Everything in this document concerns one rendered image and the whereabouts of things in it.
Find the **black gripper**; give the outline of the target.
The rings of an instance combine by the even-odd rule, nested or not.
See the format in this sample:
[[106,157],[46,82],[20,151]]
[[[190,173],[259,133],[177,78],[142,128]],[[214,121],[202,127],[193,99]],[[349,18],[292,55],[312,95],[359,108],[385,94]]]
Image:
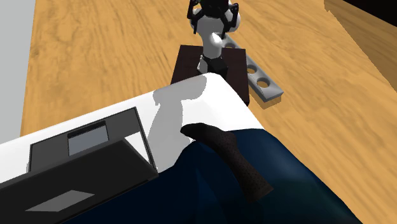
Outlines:
[[197,32],[197,24],[200,18],[202,18],[202,11],[200,10],[197,14],[194,14],[193,7],[200,3],[203,10],[206,11],[224,11],[224,15],[221,16],[223,23],[223,30],[221,33],[221,39],[224,39],[226,33],[235,32],[239,27],[239,4],[231,3],[228,0],[190,0],[187,19],[193,26],[193,33]]

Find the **dark brown robot stand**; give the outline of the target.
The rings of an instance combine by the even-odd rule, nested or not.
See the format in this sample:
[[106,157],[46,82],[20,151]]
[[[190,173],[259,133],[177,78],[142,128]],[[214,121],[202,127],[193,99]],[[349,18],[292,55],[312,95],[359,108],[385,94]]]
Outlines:
[[[203,46],[181,45],[171,84],[199,75],[197,66]],[[246,51],[240,48],[222,48],[222,57],[228,66],[226,82],[236,91],[245,105],[249,105]]]

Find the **white bed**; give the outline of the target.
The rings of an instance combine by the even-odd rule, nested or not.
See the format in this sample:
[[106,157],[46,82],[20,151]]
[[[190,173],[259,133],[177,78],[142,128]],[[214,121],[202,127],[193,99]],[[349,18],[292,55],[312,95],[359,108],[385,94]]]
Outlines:
[[[137,108],[144,135],[158,171],[158,177],[161,172],[176,163],[182,151],[189,144],[198,142],[180,133],[181,127],[184,125],[205,123],[233,134],[237,130],[265,130],[242,99],[221,76],[207,73],[93,111],[27,136],[53,129],[63,123],[72,122],[77,126],[82,126],[129,108]],[[16,146],[2,149],[1,146],[4,144],[6,143],[0,144],[0,155],[12,156],[20,160],[22,155],[27,153],[27,150]]]

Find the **grey rack with round holes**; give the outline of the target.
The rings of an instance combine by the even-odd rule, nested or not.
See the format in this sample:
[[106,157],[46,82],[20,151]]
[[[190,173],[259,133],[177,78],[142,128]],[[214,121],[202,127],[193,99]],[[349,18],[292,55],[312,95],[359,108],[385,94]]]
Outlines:
[[249,104],[249,87],[263,102],[280,97],[284,91],[259,67],[229,35],[223,39],[223,59],[228,65],[226,82],[243,102]]

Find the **black sock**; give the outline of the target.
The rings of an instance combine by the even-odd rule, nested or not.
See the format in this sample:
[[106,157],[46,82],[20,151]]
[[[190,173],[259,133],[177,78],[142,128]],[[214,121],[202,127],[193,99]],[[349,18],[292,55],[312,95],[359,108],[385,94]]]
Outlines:
[[274,188],[245,159],[237,146],[237,137],[205,123],[191,123],[181,127],[180,133],[212,149],[226,163],[235,176],[249,203],[260,200]]

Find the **dark blue blanket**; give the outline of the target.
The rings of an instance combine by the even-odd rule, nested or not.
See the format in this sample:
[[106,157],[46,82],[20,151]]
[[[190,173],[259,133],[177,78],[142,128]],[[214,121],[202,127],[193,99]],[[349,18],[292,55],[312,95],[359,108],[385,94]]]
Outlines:
[[262,129],[235,136],[272,186],[260,200],[248,203],[226,163],[193,142],[156,179],[65,224],[362,224],[276,137]]

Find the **black laptop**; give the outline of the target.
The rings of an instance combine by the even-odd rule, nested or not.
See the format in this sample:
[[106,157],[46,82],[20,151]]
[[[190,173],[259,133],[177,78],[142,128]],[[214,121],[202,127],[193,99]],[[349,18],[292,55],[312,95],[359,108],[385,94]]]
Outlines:
[[61,224],[158,177],[137,108],[11,146],[27,153],[0,155],[0,224]]

